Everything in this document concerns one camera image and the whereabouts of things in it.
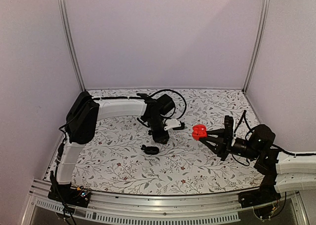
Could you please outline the red earbud charging case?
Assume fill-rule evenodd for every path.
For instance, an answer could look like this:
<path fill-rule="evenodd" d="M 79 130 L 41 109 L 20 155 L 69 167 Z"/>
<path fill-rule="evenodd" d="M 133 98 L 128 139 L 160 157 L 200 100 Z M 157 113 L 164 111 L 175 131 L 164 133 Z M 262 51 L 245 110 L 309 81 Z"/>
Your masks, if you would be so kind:
<path fill-rule="evenodd" d="M 201 138 L 208 137 L 206 126 L 202 124 L 193 126 L 192 137 L 197 141 L 199 141 Z"/>

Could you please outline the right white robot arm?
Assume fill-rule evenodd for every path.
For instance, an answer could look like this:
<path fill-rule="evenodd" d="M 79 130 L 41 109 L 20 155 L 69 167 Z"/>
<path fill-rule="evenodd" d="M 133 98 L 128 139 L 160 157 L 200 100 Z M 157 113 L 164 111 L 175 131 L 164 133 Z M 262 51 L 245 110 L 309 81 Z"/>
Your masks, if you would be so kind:
<path fill-rule="evenodd" d="M 239 138 L 237 129 L 246 121 L 244 115 L 238 122 L 226 115 L 223 128 L 209 131 L 205 125 L 196 125 L 192 137 L 222 161 L 231 155 L 246 159 L 246 165 L 254 162 L 254 169 L 264 176 L 260 189 L 255 193 L 259 203 L 266 203 L 275 192 L 315 189 L 315 152 L 287 151 L 275 145 L 275 133 L 264 124 L 249 128 L 246 136 Z"/>

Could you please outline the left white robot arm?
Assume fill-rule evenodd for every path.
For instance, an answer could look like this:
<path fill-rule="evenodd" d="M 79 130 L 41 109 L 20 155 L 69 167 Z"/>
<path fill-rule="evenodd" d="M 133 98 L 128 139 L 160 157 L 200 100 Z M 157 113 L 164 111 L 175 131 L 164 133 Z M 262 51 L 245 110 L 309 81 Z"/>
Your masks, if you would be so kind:
<path fill-rule="evenodd" d="M 165 117 L 174 108 L 175 103 L 167 94 L 155 99 L 145 93 L 93 97 L 87 91 L 82 92 L 70 109 L 65 125 L 60 128 L 64 139 L 58 148 L 56 169 L 50 175 L 50 181 L 57 184 L 54 194 L 62 202 L 72 200 L 73 191 L 66 185 L 70 185 L 77 159 L 85 145 L 94 138 L 99 121 L 113 117 L 138 117 L 149 127 L 154 142 L 166 144 L 169 129 L 181 125 L 179 120 Z"/>

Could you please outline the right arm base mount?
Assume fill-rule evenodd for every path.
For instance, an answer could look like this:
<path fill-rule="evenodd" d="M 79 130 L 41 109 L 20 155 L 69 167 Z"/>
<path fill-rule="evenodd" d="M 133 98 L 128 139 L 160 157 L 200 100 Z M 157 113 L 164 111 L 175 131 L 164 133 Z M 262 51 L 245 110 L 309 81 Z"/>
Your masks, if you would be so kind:
<path fill-rule="evenodd" d="M 276 192 L 275 180 L 277 174 L 265 175 L 259 188 L 238 194 L 238 202 L 242 208 L 248 208 L 281 199 L 281 194 Z"/>

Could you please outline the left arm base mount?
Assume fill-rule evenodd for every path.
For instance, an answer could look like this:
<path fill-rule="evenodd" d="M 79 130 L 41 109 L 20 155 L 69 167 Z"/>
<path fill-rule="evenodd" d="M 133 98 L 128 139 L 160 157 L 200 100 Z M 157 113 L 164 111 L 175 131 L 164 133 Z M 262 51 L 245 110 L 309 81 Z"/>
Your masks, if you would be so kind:
<path fill-rule="evenodd" d="M 74 205 L 87 208 L 90 202 L 91 190 L 82 186 L 72 187 L 72 184 L 58 183 L 53 171 L 50 171 L 51 187 L 48 193 L 48 199 L 64 203 L 66 205 Z"/>

